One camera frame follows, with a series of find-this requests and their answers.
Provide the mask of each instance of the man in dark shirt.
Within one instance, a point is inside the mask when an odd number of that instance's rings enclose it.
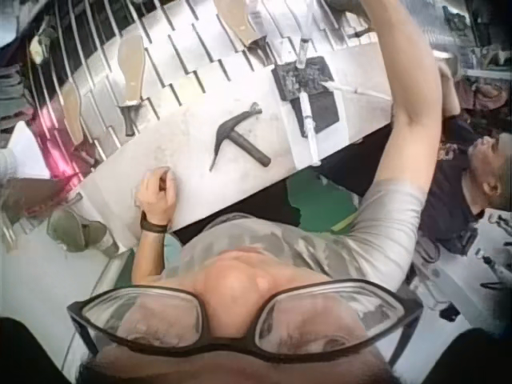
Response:
[[[510,209],[512,135],[481,138],[458,115],[454,80],[440,65],[443,140],[420,232],[448,250],[461,253],[458,237],[485,208]],[[391,124],[327,158],[320,173],[362,197],[370,187],[391,133]]]

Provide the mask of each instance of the green floor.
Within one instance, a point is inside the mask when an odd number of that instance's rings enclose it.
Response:
[[[356,211],[350,193],[331,182],[322,182],[311,169],[297,172],[288,178],[287,183],[290,204],[301,211],[300,227],[303,230],[342,234],[350,228]],[[133,263],[132,251],[119,274],[116,287],[131,284]]]

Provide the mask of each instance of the black eyeglass frame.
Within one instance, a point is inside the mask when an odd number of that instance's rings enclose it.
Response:
[[[311,288],[316,286],[328,286],[339,283],[361,283],[367,286],[372,286],[373,288],[377,288],[382,291],[384,294],[387,294],[392,297],[398,304],[402,306],[404,309],[403,315],[398,318],[395,324],[386,328],[385,330],[370,336],[369,338],[357,342],[353,345],[344,347],[340,350],[332,350],[327,352],[318,352],[313,354],[275,354],[263,350],[256,344],[256,327],[259,323],[260,317],[262,316],[265,308],[272,302],[276,297],[287,294],[289,292],[294,292],[296,290],[303,290],[305,288]],[[199,310],[202,317],[202,328],[199,338],[193,344],[189,346],[179,346],[179,347],[168,347],[168,346],[149,346],[146,344],[141,344],[140,342],[136,342],[133,340],[128,340],[126,338],[122,338],[109,332],[108,330],[104,330],[100,326],[94,324],[91,320],[89,320],[86,316],[83,315],[83,309],[91,304],[92,302],[111,294],[112,292],[119,290],[128,290],[133,288],[148,288],[152,290],[166,290],[170,292],[178,292],[180,294],[186,294],[195,298]],[[169,288],[162,286],[129,286],[122,288],[114,288],[112,290],[107,290],[101,294],[97,294],[87,300],[80,302],[73,302],[67,307],[67,312],[71,317],[71,321],[74,325],[74,328],[78,332],[80,338],[85,343],[88,351],[96,356],[99,352],[98,346],[94,342],[89,328],[95,330],[96,332],[102,334],[111,342],[119,346],[124,346],[129,350],[139,353],[146,354],[152,356],[161,356],[168,358],[188,358],[190,356],[196,356],[198,354],[206,354],[209,352],[215,351],[229,351],[235,352],[239,354],[245,354],[251,356],[253,358],[258,358],[263,360],[264,362],[277,363],[277,364],[299,364],[299,363],[308,363],[308,362],[332,362],[333,360],[337,360],[339,358],[356,354],[357,352],[364,350],[365,348],[372,346],[379,340],[393,333],[398,328],[404,326],[405,324],[412,322],[415,318],[421,315],[423,310],[423,305],[417,300],[411,298],[401,298],[395,292],[388,290],[387,288],[380,286],[374,282],[370,282],[365,279],[360,278],[348,278],[341,280],[331,280],[328,282],[319,282],[314,284],[308,284],[304,286],[296,286],[294,288],[289,288],[287,290],[282,290],[270,296],[260,307],[256,315],[254,316],[254,320],[252,321],[250,327],[247,332],[241,338],[217,338],[213,337],[210,332],[210,324],[208,321],[208,316],[206,313],[206,309],[204,303],[200,299],[199,296],[193,294],[186,290],[180,290],[177,288]]]

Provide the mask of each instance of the black wristband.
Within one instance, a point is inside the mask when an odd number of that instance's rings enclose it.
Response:
[[[141,213],[141,229],[146,232],[152,232],[154,234],[166,234],[167,233],[167,224],[153,224],[152,222],[148,222],[146,212]]]

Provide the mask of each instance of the eyeglasses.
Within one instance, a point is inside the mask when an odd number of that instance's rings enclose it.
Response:
[[[268,298],[240,338],[214,336],[200,297],[174,288],[108,290],[67,310],[92,355],[113,343],[172,358],[232,351],[304,363],[357,353],[419,316],[422,305],[366,280],[320,282]]]

